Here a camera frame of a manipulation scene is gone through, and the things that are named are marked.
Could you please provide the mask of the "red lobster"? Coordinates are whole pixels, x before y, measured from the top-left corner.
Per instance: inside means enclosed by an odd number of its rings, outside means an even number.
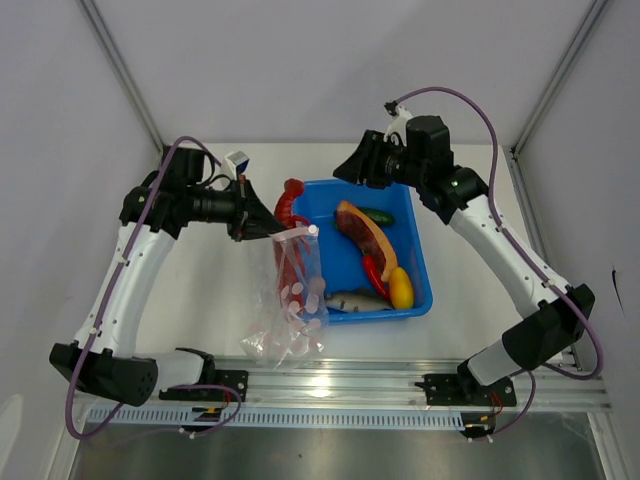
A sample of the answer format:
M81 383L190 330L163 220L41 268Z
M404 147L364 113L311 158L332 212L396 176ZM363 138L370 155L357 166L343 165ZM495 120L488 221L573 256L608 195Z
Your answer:
M304 193L304 188L304 182L298 179L290 178L284 182L284 192L276 204L274 216L287 229L295 229L299 223L310 225L306 218L292 212L294 201ZM285 309L289 309L291 303L301 306L302 296L294 292L293 286L299 281L299 277L305 274L300 248L305 247L307 252L310 252L310 247L300 238L294 238L285 245L275 241L273 247L281 306Z

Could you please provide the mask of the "raw steak slice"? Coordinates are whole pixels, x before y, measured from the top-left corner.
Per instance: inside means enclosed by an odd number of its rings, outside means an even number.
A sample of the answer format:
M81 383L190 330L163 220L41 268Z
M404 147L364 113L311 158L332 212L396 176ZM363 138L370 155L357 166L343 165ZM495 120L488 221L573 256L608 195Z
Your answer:
M374 259L382 281L388 282L391 271L399 264L395 249L382 229L346 200L338 204L334 217L338 230Z

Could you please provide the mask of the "clear pink-dotted zip bag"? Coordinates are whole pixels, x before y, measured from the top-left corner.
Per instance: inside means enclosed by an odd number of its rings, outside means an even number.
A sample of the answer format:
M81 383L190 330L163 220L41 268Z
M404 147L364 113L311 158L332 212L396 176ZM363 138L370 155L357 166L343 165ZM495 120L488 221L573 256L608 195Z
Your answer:
M300 225L249 248L252 320L240 347L261 367L291 370L324 350L329 312L319 233Z

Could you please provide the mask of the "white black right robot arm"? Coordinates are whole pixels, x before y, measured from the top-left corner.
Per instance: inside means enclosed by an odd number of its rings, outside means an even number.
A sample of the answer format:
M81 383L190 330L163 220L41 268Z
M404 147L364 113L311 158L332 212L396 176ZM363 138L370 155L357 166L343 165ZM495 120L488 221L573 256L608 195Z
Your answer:
M581 339L595 303L586 285L573 287L518 237L490 202L489 188L454 162L448 128L438 116L417 116L388 133L368 130L333 172L355 185L416 190L422 204L465 239L508 292L522 319L458 368L456 389L468 403L489 396L493 384L533 371Z

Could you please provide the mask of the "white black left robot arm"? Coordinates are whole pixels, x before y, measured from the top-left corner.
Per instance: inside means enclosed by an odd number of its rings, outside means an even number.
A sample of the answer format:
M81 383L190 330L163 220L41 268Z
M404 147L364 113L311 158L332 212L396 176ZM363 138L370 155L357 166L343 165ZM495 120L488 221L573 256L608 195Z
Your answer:
M191 348L146 357L136 351L140 320L160 267L189 224L225 226L236 241L283 231L245 176L248 156L223 160L193 148L163 149L161 166L124 198L115 251L86 320L69 343L57 343L50 364L76 392L141 406L154 394L209 398L217 387L213 355Z

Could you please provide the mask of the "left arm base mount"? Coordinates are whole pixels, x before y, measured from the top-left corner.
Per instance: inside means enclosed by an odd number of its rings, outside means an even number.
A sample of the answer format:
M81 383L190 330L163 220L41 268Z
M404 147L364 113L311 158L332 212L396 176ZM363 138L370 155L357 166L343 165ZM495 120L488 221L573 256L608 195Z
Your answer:
M164 401L236 403L237 398L230 390L245 401L248 386L248 371L217 370L209 378L202 377L195 385L161 391L159 398Z

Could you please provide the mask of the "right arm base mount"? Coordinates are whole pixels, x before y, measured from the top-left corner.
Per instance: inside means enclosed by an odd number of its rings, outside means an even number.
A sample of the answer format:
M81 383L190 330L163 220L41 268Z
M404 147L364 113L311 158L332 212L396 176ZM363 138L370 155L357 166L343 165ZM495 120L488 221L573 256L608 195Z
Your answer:
M515 407L517 404L515 388L509 378L482 386L473 378L458 374L432 373L423 375L414 386L424 392L430 406Z

